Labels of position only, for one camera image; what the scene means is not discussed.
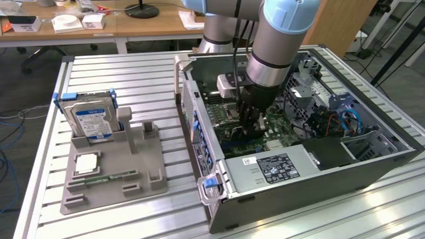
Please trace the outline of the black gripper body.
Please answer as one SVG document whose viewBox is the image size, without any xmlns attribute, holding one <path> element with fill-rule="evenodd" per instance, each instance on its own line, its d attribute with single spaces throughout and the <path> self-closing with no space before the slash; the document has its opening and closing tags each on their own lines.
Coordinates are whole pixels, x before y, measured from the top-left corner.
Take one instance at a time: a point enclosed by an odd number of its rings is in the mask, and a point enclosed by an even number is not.
<svg viewBox="0 0 425 239">
<path fill-rule="evenodd" d="M 242 108 L 256 109 L 259 112 L 266 112 L 271 107 L 280 87 L 264 87 L 262 85 L 244 86 L 242 91 Z"/>
</svg>

